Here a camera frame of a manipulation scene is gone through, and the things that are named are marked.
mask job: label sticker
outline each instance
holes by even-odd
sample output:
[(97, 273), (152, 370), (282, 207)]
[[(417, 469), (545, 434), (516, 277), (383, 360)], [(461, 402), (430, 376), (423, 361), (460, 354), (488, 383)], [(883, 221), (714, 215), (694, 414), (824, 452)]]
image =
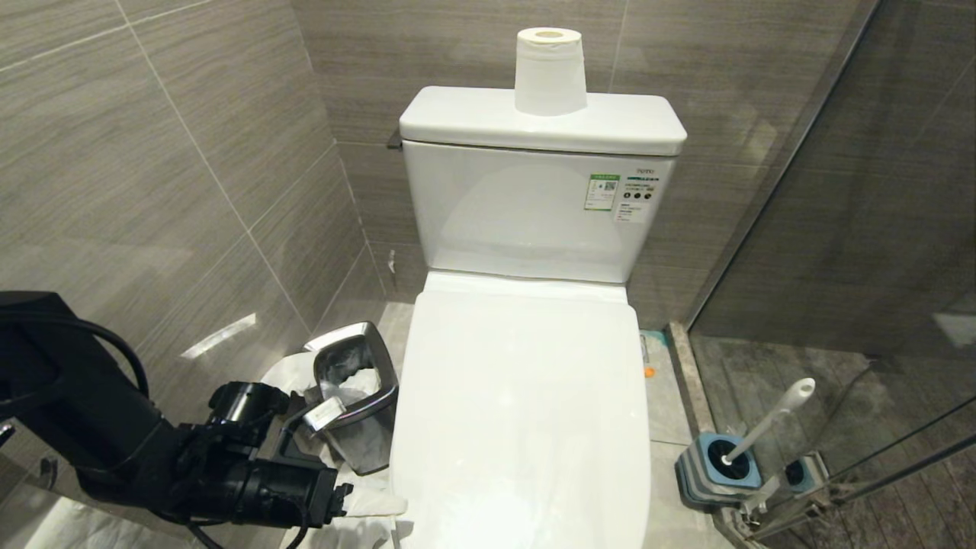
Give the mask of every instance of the label sticker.
[(647, 223), (651, 217), (651, 199), (656, 188), (652, 183), (629, 180), (624, 182), (623, 194), (617, 203), (614, 221), (617, 223)]
[(619, 186), (619, 175), (590, 174), (590, 188), (587, 190), (587, 202), (583, 209), (609, 212), (613, 209), (613, 199)]

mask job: toilet seat lid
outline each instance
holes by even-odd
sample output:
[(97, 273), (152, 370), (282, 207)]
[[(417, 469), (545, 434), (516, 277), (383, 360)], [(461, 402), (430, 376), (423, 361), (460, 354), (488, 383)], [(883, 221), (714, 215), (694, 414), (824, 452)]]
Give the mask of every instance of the toilet seat lid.
[(638, 549), (643, 362), (623, 303), (425, 291), (390, 458), (403, 549)]

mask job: toilet brush handle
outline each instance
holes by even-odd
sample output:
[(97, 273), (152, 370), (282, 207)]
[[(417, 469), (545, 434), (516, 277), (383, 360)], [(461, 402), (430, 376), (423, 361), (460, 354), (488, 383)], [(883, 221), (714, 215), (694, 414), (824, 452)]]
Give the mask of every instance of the toilet brush handle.
[(773, 421), (781, 416), (793, 412), (795, 409), (799, 408), (804, 402), (806, 402), (811, 395), (813, 395), (813, 390), (817, 387), (817, 382), (813, 380), (812, 377), (804, 377), (803, 379), (793, 383), (789, 389), (780, 397), (773, 406), (773, 409), (769, 410), (766, 417), (762, 418), (748, 435), (738, 444), (735, 449), (728, 453), (728, 455), (722, 456), (722, 462), (726, 465), (731, 465), (732, 461), (743, 454), (746, 450), (755, 444), (755, 441), (763, 436), (766, 431), (773, 426)]

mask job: toilet paper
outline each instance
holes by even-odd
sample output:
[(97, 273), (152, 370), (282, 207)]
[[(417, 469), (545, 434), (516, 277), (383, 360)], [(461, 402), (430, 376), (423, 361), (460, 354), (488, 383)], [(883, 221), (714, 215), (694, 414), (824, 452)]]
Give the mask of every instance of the toilet paper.
[(558, 116), (587, 106), (582, 34), (568, 28), (526, 28), (518, 32), (515, 55), (515, 108)]

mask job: black cable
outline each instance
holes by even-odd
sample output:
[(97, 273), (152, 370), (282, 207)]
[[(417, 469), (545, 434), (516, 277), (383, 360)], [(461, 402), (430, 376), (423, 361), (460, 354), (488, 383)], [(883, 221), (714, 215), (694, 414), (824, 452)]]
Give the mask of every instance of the black cable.
[(173, 523), (175, 525), (186, 527), (186, 529), (193, 534), (193, 537), (197, 538), (207, 549), (223, 549), (220, 543), (214, 541), (214, 538), (207, 535), (207, 532), (200, 529), (200, 527), (222, 525), (226, 521), (192, 521), (190, 519), (183, 519), (162, 511), (153, 511), (150, 509), (149, 512), (167, 523)]
[(130, 367), (132, 367), (133, 375), (136, 377), (136, 388), (139, 389), (139, 392), (142, 393), (144, 397), (147, 399), (149, 398), (149, 380), (145, 377), (145, 369), (142, 368), (142, 362), (139, 360), (139, 357), (136, 356), (136, 352), (129, 347), (129, 344), (126, 343), (125, 340), (122, 339), (118, 334), (109, 330), (108, 328), (99, 326), (94, 322), (82, 320), (81, 318), (48, 315), (43, 313), (2, 312), (0, 313), (0, 322), (57, 324), (99, 336), (104, 341), (110, 343), (112, 347), (117, 349), (118, 352), (125, 357), (125, 360), (127, 360)]
[(287, 501), (294, 505), (299, 510), (299, 515), (302, 517), (302, 527), (299, 528), (299, 532), (295, 535), (295, 539), (288, 544), (285, 549), (298, 549), (298, 546), (305, 539), (305, 535), (308, 533), (308, 508), (305, 506), (305, 502), (299, 498), (288, 494), (284, 494), (278, 491), (273, 491), (271, 493), (272, 497)]
[(186, 525), (186, 529), (188, 529), (194, 537), (199, 539), (200, 543), (203, 543), (203, 546), (207, 549), (224, 549), (220, 543), (214, 541), (214, 538), (207, 535), (207, 533), (200, 529), (199, 526)]

